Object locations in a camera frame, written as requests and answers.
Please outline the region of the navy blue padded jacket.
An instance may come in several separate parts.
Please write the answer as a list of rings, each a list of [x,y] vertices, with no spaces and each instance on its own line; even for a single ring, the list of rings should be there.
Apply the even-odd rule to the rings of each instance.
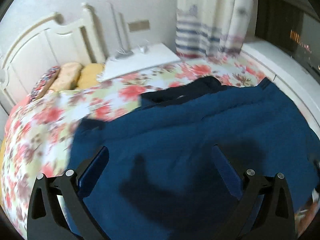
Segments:
[[[112,121],[84,118],[68,168],[102,146],[110,158],[84,202],[111,239],[213,239],[238,203],[214,164],[214,146],[242,171],[282,173],[295,210],[319,182],[319,138],[268,79],[163,105],[143,99]]]

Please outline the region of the floral bed sheet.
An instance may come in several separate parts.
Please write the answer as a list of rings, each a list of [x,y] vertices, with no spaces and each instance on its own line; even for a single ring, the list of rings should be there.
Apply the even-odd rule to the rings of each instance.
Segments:
[[[10,113],[1,146],[1,207],[18,236],[27,237],[27,213],[36,175],[59,175],[69,161],[80,119],[110,121],[138,106],[141,93],[177,87],[199,77],[214,76],[223,85],[255,86],[273,81],[319,132],[310,109],[274,72],[247,55],[210,57],[167,64],[130,73],[97,86],[52,92],[34,102],[23,100]]]

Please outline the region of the patterned red blue pillow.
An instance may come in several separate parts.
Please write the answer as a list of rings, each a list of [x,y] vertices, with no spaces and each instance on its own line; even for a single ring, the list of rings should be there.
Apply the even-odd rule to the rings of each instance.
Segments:
[[[40,77],[31,90],[29,102],[36,101],[44,96],[44,94],[58,77],[60,70],[60,66],[53,66]]]

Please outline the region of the peach floral pillow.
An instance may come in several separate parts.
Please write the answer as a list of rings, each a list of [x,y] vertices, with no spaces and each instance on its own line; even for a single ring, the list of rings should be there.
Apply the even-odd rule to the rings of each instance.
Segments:
[[[49,87],[54,92],[62,90],[73,90],[79,80],[83,65],[77,62],[70,62],[61,66],[60,72]]]

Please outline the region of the yellow pillow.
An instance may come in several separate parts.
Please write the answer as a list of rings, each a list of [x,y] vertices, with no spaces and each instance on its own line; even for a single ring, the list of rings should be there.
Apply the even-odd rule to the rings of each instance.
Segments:
[[[99,84],[97,76],[104,70],[104,64],[90,63],[81,70],[80,77],[77,82],[78,89],[91,88]]]

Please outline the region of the white window sill ledge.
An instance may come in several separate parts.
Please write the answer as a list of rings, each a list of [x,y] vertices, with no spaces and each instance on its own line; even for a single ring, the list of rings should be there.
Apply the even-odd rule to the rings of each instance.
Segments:
[[[298,107],[309,126],[319,135],[319,83],[292,57],[263,40],[242,45],[241,55],[253,60]]]

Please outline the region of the white wooden headboard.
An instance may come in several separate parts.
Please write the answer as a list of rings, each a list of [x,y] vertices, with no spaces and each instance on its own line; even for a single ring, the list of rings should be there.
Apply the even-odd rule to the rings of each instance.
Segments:
[[[1,106],[7,111],[28,95],[50,67],[69,62],[103,63],[106,56],[94,22],[94,10],[82,4],[82,17],[62,25],[54,12],[25,29],[1,59]]]

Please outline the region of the white bedside table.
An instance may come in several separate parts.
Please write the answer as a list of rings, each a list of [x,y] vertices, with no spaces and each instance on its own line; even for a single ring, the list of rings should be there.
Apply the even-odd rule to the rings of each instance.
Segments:
[[[116,60],[114,56],[109,57],[105,62],[103,72],[97,76],[97,81],[104,82],[132,72],[181,60],[163,43],[149,45],[149,51],[146,54],[142,54],[138,48],[132,51],[133,55],[124,60]]]

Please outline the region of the striped sailboat curtain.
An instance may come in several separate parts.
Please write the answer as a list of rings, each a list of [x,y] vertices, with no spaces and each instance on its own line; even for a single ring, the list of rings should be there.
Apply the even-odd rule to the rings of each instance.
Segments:
[[[258,0],[177,0],[176,53],[195,58],[240,53],[254,36]]]

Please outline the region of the wall switch panel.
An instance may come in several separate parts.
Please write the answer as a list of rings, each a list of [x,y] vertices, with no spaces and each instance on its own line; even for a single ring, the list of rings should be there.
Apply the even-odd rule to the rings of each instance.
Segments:
[[[135,22],[129,22],[128,24],[129,32],[138,32],[150,30],[149,20],[140,20]]]

